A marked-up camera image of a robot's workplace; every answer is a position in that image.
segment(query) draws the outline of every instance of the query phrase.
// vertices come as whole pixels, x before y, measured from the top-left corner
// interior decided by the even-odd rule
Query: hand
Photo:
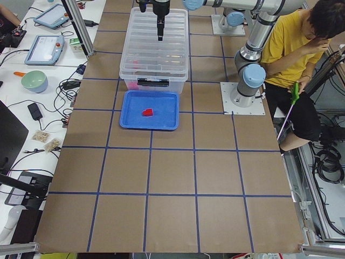
[[[310,82],[308,76],[301,77],[298,81],[298,94],[304,92],[304,88],[306,88],[307,84]]]
[[[326,51],[329,46],[328,39],[315,38],[302,46],[305,54],[314,54],[320,51]]]

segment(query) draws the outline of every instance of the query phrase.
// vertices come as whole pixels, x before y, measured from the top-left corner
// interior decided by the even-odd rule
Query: white desk
[[[83,19],[92,20],[96,23],[100,22],[100,18],[102,15],[103,8],[105,6],[106,0],[94,0],[92,2],[86,3],[86,8],[80,10]],[[32,7],[40,9],[40,10],[47,10],[49,7],[55,5],[56,3],[61,3],[59,0],[55,0],[53,3],[47,2],[47,0],[35,0]],[[35,9],[30,9],[26,16],[24,17],[22,24],[24,21],[29,17],[37,17],[40,14],[39,11]],[[94,41],[97,26],[92,28],[87,28],[87,31],[90,35],[91,41]],[[33,43],[33,40],[36,35],[61,35],[61,32],[64,31],[72,31],[74,32],[73,36],[65,37],[65,46],[64,50],[56,63],[55,66],[28,66],[24,64],[25,57],[27,52],[16,52],[7,57],[4,64],[0,67],[0,80],[3,81],[2,87],[0,87],[0,100],[9,106],[14,103],[21,102],[23,100],[32,100],[35,102],[43,103],[45,107],[51,111],[54,111],[53,101],[56,94],[56,88],[58,84],[70,77],[70,75],[76,70],[76,67],[79,64],[83,64],[86,62],[86,57],[83,52],[74,53],[72,52],[71,48],[69,47],[69,39],[70,38],[77,38],[75,34],[75,30],[72,25],[66,28],[58,28],[56,30],[49,29],[44,26],[35,26],[33,19],[28,19],[27,24],[23,28],[27,31],[25,37],[23,38],[22,42],[20,43],[19,47],[16,49],[11,49],[10,51],[20,50],[20,49],[29,49]],[[0,55],[0,60],[2,61],[6,54]],[[21,85],[21,77],[18,77],[13,74],[15,71],[20,72],[30,72],[32,70],[41,70],[43,71],[48,77],[48,88],[42,93],[33,93],[29,90],[26,90]],[[82,79],[82,76],[75,73],[72,78]],[[13,105],[10,107],[11,112],[28,128],[29,134],[27,136],[26,142],[21,150],[16,161],[21,159],[22,157],[26,156],[27,154],[23,153],[24,150],[32,151],[35,148],[43,149],[44,143],[32,140],[32,136],[34,135],[36,130],[39,130],[39,123],[34,121],[31,118],[29,110],[27,108],[28,104],[31,104],[32,101],[26,101],[21,104]],[[61,101],[60,98],[56,101],[56,106],[60,107],[64,102]],[[44,109],[40,104],[38,104],[43,118],[41,119],[42,127],[44,128],[49,122],[57,119],[61,119],[62,116],[58,112],[48,112]],[[62,112],[63,109],[70,108],[70,101],[66,99],[66,104],[60,109]],[[66,134],[66,129],[62,128],[62,122],[53,122],[45,132],[49,132],[51,135],[47,142],[51,141],[53,138],[58,138],[63,140]],[[57,164],[58,159],[51,153],[41,152],[38,154],[34,154],[28,158],[23,159],[14,169],[44,169],[51,173],[54,173],[55,167]],[[49,173],[46,172],[39,172],[34,171],[34,173],[48,175]],[[20,172],[12,172],[11,176],[17,179],[20,175]],[[0,190],[3,192],[10,192],[12,187],[8,187],[6,185],[1,185]],[[3,229],[7,218],[8,212],[12,208],[12,206],[8,206],[4,204],[5,199],[7,198],[8,194],[0,193],[0,230]],[[7,237],[7,239],[2,242],[1,244],[9,244],[13,235],[12,233]]]
[[[83,17],[83,19],[91,20],[96,23],[99,23],[102,10],[104,8],[106,0],[94,0],[91,2],[86,3],[85,9],[80,9],[80,13]],[[47,10],[51,6],[55,5],[56,3],[61,3],[60,0],[55,0],[53,3],[48,3],[47,0],[36,0],[32,7],[37,8],[39,10]],[[24,25],[23,29],[27,31],[26,35],[24,36],[23,40],[21,41],[20,45],[16,49],[11,49],[11,51],[14,50],[25,50],[30,49],[36,35],[61,35],[62,32],[65,31],[71,31],[74,33],[72,36],[65,37],[65,46],[61,53],[61,56],[55,66],[75,66],[77,67],[79,64],[82,64],[86,62],[86,57],[83,52],[74,53],[72,49],[69,46],[69,40],[70,38],[77,38],[78,36],[75,33],[75,30],[72,25],[67,26],[71,24],[71,21],[68,21],[67,23],[63,24],[63,26],[67,26],[65,28],[58,28],[56,30],[52,30],[45,26],[35,26],[35,23],[33,19],[28,19],[30,17],[37,17],[41,12],[35,9],[30,9],[27,14],[25,15],[24,19],[22,20],[22,25],[24,24],[24,21],[27,19],[27,24]],[[87,32],[89,33],[90,39],[93,42],[96,36],[98,26],[94,27],[87,27]],[[8,48],[6,48],[3,53],[6,53],[9,51]],[[13,64],[23,64],[24,60],[26,58],[27,51],[14,53],[7,57],[5,63],[13,63]],[[0,60],[2,61],[5,57],[5,54],[0,55]]]
[[[21,77],[16,76],[13,74],[14,68],[18,71],[22,72],[30,72],[32,70],[41,70],[43,71],[48,77],[48,88],[42,93],[33,93],[29,90],[25,89],[20,81]],[[36,102],[43,103],[46,108],[53,111],[55,110],[53,107],[53,101],[56,94],[56,87],[59,85],[60,81],[63,79],[67,79],[73,72],[75,71],[75,67],[59,67],[58,69],[53,66],[27,66],[23,64],[13,65],[10,63],[4,63],[0,69],[0,78],[4,81],[2,87],[0,88],[0,100],[9,106],[14,103],[18,103],[23,100],[34,100]],[[73,78],[81,79],[82,76],[79,74],[74,74]],[[29,130],[29,135],[27,136],[26,142],[22,148],[20,155],[18,156],[18,161],[20,158],[24,157],[25,153],[24,150],[32,151],[35,148],[43,149],[44,143],[32,140],[32,136],[34,135],[36,130],[39,130],[39,123],[34,121],[27,109],[28,104],[31,104],[32,101],[26,101],[21,104],[13,105],[9,109],[16,117],[26,126]],[[60,98],[57,99],[57,107],[60,107],[63,102]],[[38,105],[43,118],[41,119],[42,127],[45,127],[50,121],[61,119],[61,115],[58,112],[48,112],[44,109],[40,104]],[[67,101],[66,104],[60,109],[62,112],[63,109],[70,107],[70,101]],[[62,122],[53,122],[45,132],[50,133],[50,137],[47,142],[51,141],[53,138],[58,138],[63,140],[66,134],[66,129],[62,128]],[[44,169],[54,173],[57,158],[50,153],[38,153],[34,154],[28,158],[23,159],[14,169]],[[49,173],[45,172],[34,172],[38,174],[50,175]],[[11,176],[13,178],[18,178],[20,172],[12,172]],[[1,185],[0,190],[3,192],[9,192],[12,188],[6,185]],[[7,194],[0,193],[0,229],[3,228],[7,221],[7,214],[8,211],[11,209],[11,206],[7,206],[4,204],[5,199],[7,198]],[[12,234],[6,239],[6,242],[9,243],[11,241]]]

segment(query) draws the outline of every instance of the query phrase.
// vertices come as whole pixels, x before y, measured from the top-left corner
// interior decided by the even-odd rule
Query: person
[[[3,35],[11,33],[15,28],[20,26],[20,20],[3,4],[0,4],[0,52],[6,46]]]
[[[321,124],[313,101],[303,91],[330,39],[345,30],[345,0],[319,0],[312,9],[280,16],[264,46],[261,66],[266,71],[266,98],[271,118],[279,107],[287,114],[290,88],[299,84],[299,100],[289,120],[294,131],[280,143],[281,153],[318,141]]]

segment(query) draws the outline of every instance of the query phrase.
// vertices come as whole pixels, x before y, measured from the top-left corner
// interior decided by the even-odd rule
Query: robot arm
[[[197,10],[204,5],[214,8],[251,10],[258,13],[255,25],[246,42],[235,56],[235,65],[240,77],[231,100],[240,107],[253,103],[257,89],[263,84],[266,73],[258,64],[264,45],[280,15],[300,8],[304,0],[182,0],[188,10]]]
[[[157,35],[158,41],[163,41],[165,16],[170,11],[170,0],[139,0],[141,12],[146,11],[146,4],[153,5],[153,13],[157,16]]]

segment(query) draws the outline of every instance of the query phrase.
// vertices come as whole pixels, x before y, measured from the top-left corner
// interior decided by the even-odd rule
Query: metal mounting plate
[[[223,36],[246,36],[243,25],[236,26],[232,30],[223,30],[219,27],[219,21],[223,15],[211,15],[212,28],[214,35],[223,35]]]
[[[254,100],[253,104],[247,108],[242,108],[235,105],[230,99],[231,91],[237,87],[237,83],[221,82],[220,89],[222,91],[224,114],[236,115],[265,115],[265,109],[261,98]]]

